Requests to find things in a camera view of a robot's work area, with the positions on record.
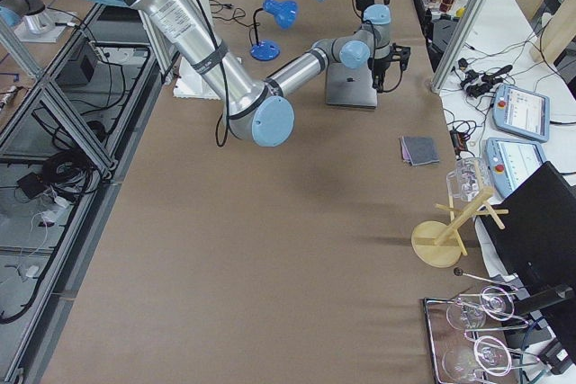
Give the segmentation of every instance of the wooden dowel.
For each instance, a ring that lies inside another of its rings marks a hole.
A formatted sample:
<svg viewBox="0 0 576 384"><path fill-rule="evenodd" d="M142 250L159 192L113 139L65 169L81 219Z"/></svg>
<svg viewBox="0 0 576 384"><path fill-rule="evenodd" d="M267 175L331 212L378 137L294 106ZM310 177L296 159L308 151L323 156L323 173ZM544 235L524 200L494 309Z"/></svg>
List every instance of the wooden dowel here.
<svg viewBox="0 0 576 384"><path fill-rule="evenodd" d="M450 212L456 212L456 213L462 213L462 209L457 209L454 207L449 207L449 206L445 206L444 204L435 204L435 207L439 210L445 210L445 211L450 211ZM508 215L509 214L509 210L508 209L494 209L494 212L497 215ZM477 210L474 213L474 216L480 216L480 215L490 215L490 213L487 210Z"/></svg>
<svg viewBox="0 0 576 384"><path fill-rule="evenodd" d="M482 205L482 203L488 200L493 194L494 188L491 186L486 186L485 188L481 189L478 192L478 195L476 195L474 199L470 201L466 207L463 208L462 213L460 213L452 222L450 222L450 225L442 230L434 244L436 246L442 245L451 235L453 235L453 233L459 227L464 224L464 222L466 222L466 220L468 220L468 218L473 216L473 214Z"/></svg>
<svg viewBox="0 0 576 384"><path fill-rule="evenodd" d="M448 194L448 204L450 204L451 209L454 208L454 198L450 194ZM450 211L450 221L453 221L454 218L455 218L454 212ZM458 245L460 246L460 252L462 252L462 255L467 256L468 251L466 250L466 246L464 246L464 241L460 237L460 233L458 232L458 230L454 231L454 236L456 237L456 242L458 242Z"/></svg>
<svg viewBox="0 0 576 384"><path fill-rule="evenodd" d="M486 206L486 210L490 213L492 219L494 219L494 222L496 222L496 225L498 225L498 228L504 229L506 226L504 225L504 222L502 222L502 219L500 219L500 216L498 216L498 213L496 213L496 210L494 210L494 208L487 201L485 201L483 204Z"/></svg>

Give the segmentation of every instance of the round wooden base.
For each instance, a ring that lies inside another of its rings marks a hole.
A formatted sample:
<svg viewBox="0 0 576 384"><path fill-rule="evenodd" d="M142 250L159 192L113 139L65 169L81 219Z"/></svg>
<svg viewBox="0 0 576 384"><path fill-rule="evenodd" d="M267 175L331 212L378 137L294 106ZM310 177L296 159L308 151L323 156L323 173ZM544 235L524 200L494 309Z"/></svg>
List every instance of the round wooden base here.
<svg viewBox="0 0 576 384"><path fill-rule="evenodd" d="M435 220L418 224L412 231L412 247L416 255L433 267L451 267L458 262L462 253L456 238L450 236L442 245L434 245L434 240L447 227Z"/></svg>

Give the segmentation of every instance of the lamp base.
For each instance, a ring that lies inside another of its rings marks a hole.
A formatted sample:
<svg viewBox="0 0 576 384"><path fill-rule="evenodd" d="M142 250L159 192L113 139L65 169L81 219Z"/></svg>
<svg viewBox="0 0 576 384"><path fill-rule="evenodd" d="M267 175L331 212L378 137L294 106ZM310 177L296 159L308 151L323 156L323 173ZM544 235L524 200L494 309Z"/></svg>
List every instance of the lamp base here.
<svg viewBox="0 0 576 384"><path fill-rule="evenodd" d="M280 47L273 40L261 40L250 49L253 58L260 61L272 60L280 54Z"/></svg>
<svg viewBox="0 0 576 384"><path fill-rule="evenodd" d="M442 245L434 244L434 240L446 227L447 225L442 222L427 220L418 224L412 231L412 247L418 258L441 269L456 264L462 253L454 236L450 236Z"/></svg>

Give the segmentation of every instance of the screen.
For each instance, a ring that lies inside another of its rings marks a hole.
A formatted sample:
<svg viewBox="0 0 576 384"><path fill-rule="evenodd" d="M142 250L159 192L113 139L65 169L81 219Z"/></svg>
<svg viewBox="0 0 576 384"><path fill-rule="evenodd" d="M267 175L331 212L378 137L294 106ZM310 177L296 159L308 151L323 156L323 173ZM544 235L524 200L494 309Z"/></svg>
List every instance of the screen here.
<svg viewBox="0 0 576 384"><path fill-rule="evenodd" d="M545 162L495 208L505 229L481 217L506 270L515 272L532 295L565 283L576 289L576 192ZM542 314L571 360L576 361L576 299Z"/></svg>
<svg viewBox="0 0 576 384"><path fill-rule="evenodd" d="M544 135L545 99L536 94L529 94L518 89L508 92L506 123L515 128Z"/></svg>
<svg viewBox="0 0 576 384"><path fill-rule="evenodd" d="M499 141L498 146L512 190L517 189L542 164L534 144Z"/></svg>

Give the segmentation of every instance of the tablet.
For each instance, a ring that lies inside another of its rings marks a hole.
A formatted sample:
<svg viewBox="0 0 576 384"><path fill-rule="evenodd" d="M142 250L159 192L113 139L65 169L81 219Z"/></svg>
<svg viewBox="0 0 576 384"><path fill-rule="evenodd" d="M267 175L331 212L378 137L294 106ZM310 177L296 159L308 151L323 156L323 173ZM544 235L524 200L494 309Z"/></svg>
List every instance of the tablet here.
<svg viewBox="0 0 576 384"><path fill-rule="evenodd" d="M488 138L485 153L494 187L508 197L546 161L537 141Z"/></svg>
<svg viewBox="0 0 576 384"><path fill-rule="evenodd" d="M498 129L545 143L550 131L550 98L514 85L501 85L494 95Z"/></svg>

